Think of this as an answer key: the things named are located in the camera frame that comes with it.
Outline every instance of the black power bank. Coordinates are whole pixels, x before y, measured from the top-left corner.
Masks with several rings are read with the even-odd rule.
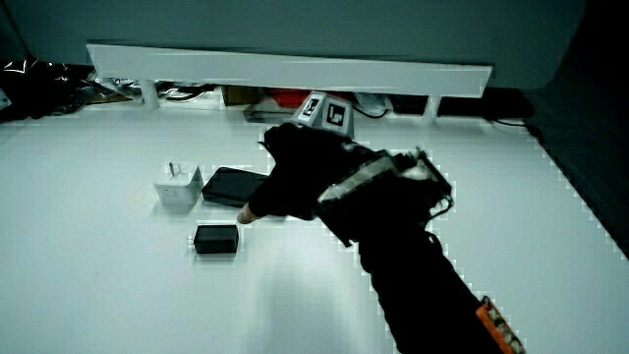
[[[244,207],[267,178],[260,173],[220,167],[203,187],[203,199],[229,207]]]
[[[236,253],[238,239],[236,225],[199,225],[195,249],[198,254]]]

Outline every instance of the black cable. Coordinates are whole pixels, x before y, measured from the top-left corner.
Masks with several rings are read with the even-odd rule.
[[[538,142],[540,142],[540,145],[543,144],[543,134],[542,134],[542,130],[540,130],[540,128],[531,125],[531,124],[514,124],[514,123],[507,123],[507,122],[503,122],[497,118],[486,118],[486,120],[488,120],[489,122],[495,122],[495,123],[499,123],[502,125],[506,125],[506,126],[510,126],[510,127],[522,127],[522,128],[526,128],[529,131],[529,134],[531,134],[532,136],[534,136]]]
[[[384,112],[382,112],[382,114],[377,115],[377,116],[374,116],[374,115],[370,115],[370,114],[367,114],[367,113],[363,112],[363,111],[362,111],[362,110],[360,110],[360,109],[359,109],[356,105],[353,105],[353,108],[354,108],[354,109],[356,109],[356,110],[357,110],[359,113],[361,113],[362,115],[364,115],[364,116],[366,116],[366,117],[368,117],[368,118],[373,118],[373,119],[382,118],[382,117],[384,117],[384,115],[385,115],[386,113],[388,113],[388,112],[389,112],[389,110],[388,110],[388,109],[385,109],[385,110],[384,110]]]
[[[503,121],[501,121],[499,119],[493,119],[491,121],[492,122],[496,122],[496,123],[500,123],[500,124],[504,124],[504,125],[508,125],[508,126],[511,126],[511,127],[526,127],[527,126],[526,124],[507,123],[507,122],[503,122]]]

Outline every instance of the red object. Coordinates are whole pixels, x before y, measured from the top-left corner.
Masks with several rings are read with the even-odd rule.
[[[265,91],[277,105],[284,108],[299,108],[312,92],[309,89],[295,88],[266,88]],[[354,94],[351,92],[327,91],[326,93],[354,101]]]

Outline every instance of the black glove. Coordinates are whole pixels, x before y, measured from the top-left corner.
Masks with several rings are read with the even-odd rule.
[[[372,275],[401,353],[499,353],[476,318],[480,301],[424,229],[430,208],[443,198],[436,182],[383,173],[338,201],[320,204],[330,185],[383,151],[289,123],[268,130],[261,144],[276,164],[239,212],[240,222],[268,214],[319,216],[347,247],[358,242],[361,265]]]

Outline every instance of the white tabletop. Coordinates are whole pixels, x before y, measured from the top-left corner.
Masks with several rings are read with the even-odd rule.
[[[267,128],[238,110],[133,105],[0,125],[0,352],[395,352],[355,248],[319,220],[239,225],[235,258],[202,257],[197,225],[237,210],[159,203],[169,160],[204,181],[270,172]],[[525,130],[357,117],[356,141],[429,153],[455,201],[429,230],[530,353],[629,347],[627,260]]]

